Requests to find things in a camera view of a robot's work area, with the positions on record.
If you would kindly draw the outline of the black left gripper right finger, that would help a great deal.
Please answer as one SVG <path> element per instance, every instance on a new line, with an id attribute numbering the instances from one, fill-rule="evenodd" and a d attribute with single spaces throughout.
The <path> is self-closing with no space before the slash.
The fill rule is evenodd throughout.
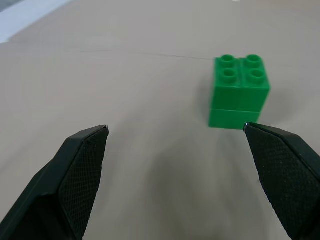
<path id="1" fill-rule="evenodd" d="M 300 136 L 247 122 L 260 184 L 291 240 L 320 240 L 320 155 Z"/>

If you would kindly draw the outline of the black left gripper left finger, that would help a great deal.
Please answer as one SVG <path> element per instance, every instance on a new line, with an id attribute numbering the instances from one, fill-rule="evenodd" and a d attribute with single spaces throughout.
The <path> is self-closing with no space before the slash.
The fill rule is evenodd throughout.
<path id="1" fill-rule="evenodd" d="M 109 129 L 68 137 L 0 223 L 0 240 L 83 240 L 99 190 Z"/>

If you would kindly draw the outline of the green toy brick cube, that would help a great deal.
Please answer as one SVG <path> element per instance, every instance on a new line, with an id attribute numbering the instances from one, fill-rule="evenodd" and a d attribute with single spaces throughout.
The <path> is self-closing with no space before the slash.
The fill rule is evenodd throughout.
<path id="1" fill-rule="evenodd" d="M 256 54 L 213 60 L 213 85 L 208 126 L 241 130 L 256 123 L 271 90 L 263 59 Z"/>

